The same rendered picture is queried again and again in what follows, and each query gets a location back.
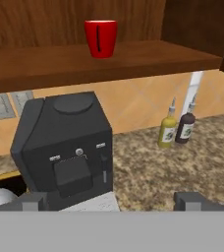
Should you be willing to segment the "dark brown sauce bottle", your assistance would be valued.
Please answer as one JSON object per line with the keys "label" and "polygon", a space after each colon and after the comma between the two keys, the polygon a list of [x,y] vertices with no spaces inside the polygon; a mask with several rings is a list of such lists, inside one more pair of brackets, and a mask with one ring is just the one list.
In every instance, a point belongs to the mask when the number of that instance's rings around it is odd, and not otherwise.
{"label": "dark brown sauce bottle", "polygon": [[187,113],[184,114],[180,119],[175,137],[176,143],[185,144],[189,140],[196,122],[196,117],[193,115],[195,106],[196,96],[194,95],[193,100],[189,104]]}

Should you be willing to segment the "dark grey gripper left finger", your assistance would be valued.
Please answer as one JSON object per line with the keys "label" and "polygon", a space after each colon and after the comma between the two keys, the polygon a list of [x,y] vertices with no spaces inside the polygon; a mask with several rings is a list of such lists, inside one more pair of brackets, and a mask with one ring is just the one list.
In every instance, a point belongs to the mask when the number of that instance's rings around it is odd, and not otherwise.
{"label": "dark grey gripper left finger", "polygon": [[46,193],[23,194],[11,203],[0,205],[0,211],[6,212],[41,212],[47,211]]}

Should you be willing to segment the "yellow oil bottle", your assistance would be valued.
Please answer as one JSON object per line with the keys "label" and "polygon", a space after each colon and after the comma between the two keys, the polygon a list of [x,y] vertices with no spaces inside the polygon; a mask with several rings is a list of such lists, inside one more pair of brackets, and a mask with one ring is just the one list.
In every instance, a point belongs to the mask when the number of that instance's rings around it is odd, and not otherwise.
{"label": "yellow oil bottle", "polygon": [[173,98],[171,105],[168,109],[167,116],[161,121],[158,146],[160,148],[169,148],[172,144],[173,137],[176,131],[177,119],[175,118],[175,101]]}

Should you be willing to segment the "dark tray with yellow rim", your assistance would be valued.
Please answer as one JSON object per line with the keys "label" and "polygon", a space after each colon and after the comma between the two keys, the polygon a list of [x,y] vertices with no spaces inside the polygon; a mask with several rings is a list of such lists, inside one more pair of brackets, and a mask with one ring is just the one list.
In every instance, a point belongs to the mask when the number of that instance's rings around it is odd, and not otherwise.
{"label": "dark tray with yellow rim", "polygon": [[28,190],[23,177],[18,171],[0,174],[0,188],[8,189],[17,196],[21,196]]}

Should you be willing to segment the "grey wall socket plate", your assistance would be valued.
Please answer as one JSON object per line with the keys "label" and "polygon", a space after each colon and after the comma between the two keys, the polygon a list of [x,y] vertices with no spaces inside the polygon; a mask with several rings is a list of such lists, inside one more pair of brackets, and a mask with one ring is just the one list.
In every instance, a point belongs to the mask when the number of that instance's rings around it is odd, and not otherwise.
{"label": "grey wall socket plate", "polygon": [[18,115],[21,115],[26,102],[30,99],[33,99],[33,92],[32,91],[13,92],[11,93],[11,97],[13,99],[13,103],[16,107]]}
{"label": "grey wall socket plate", "polygon": [[15,118],[16,114],[6,94],[0,94],[0,120]]}

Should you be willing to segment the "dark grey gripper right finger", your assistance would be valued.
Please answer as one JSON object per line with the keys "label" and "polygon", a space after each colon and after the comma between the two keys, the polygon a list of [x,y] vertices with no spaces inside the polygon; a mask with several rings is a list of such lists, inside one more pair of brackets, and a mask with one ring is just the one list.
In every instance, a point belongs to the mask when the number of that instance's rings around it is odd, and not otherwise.
{"label": "dark grey gripper right finger", "polygon": [[174,211],[222,212],[224,206],[207,200],[198,192],[175,192]]}

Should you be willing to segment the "brown wooden open cabinet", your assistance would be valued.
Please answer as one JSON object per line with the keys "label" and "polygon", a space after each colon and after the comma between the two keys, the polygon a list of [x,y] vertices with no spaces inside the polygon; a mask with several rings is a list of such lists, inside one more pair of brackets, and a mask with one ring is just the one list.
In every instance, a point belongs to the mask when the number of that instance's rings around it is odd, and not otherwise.
{"label": "brown wooden open cabinet", "polygon": [[[85,21],[117,21],[94,58]],[[0,93],[220,70],[224,0],[0,0]]]}

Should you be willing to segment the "black coffee machine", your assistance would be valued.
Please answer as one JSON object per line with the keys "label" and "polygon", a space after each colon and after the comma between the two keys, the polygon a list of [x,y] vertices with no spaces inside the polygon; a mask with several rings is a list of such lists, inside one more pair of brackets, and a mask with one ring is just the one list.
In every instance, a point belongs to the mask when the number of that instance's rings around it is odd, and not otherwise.
{"label": "black coffee machine", "polygon": [[32,197],[60,211],[113,190],[113,131],[94,92],[26,102],[10,150]]}

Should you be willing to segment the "red mug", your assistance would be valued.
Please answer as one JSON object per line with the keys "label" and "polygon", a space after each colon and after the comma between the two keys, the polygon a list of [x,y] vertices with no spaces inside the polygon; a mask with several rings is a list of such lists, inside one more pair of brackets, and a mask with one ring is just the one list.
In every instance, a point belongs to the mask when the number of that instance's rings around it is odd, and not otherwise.
{"label": "red mug", "polygon": [[85,37],[92,57],[109,58],[113,55],[117,30],[117,21],[84,22]]}

